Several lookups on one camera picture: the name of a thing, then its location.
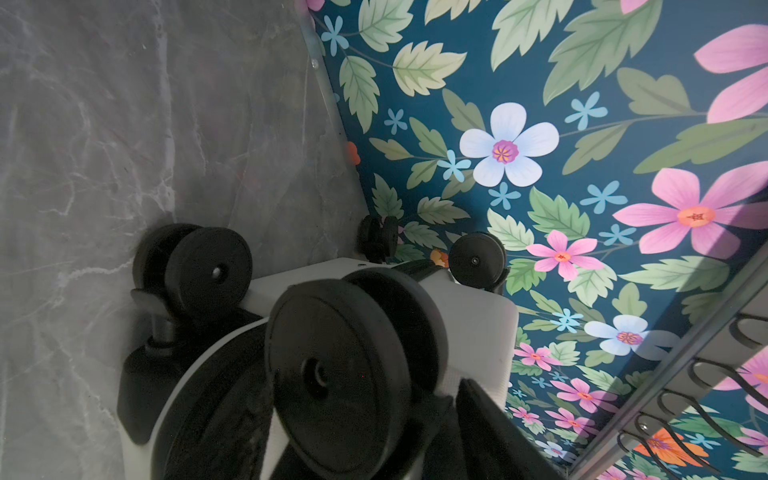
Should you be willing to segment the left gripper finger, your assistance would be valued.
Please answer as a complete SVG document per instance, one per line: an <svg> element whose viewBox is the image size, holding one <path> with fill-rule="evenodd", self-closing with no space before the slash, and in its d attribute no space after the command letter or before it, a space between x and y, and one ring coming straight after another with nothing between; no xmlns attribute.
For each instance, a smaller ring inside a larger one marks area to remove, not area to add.
<svg viewBox="0 0 768 480"><path fill-rule="evenodd" d="M547 480L563 477L475 380L464 378L460 381L456 410L470 479Z"/></svg>

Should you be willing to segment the white hard-shell suitcase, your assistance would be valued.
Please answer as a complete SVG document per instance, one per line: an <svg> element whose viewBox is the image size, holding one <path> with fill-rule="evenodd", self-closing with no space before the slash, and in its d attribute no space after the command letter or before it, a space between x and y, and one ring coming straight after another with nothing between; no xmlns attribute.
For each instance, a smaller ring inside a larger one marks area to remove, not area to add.
<svg viewBox="0 0 768 480"><path fill-rule="evenodd" d="M456 397L473 379L503 411L506 251L474 232L445 265L389 265L397 241L396 219L369 216L361 258L257 279L231 229L147 234L131 295L152 332L117 404L126 477L469 478Z"/></svg>

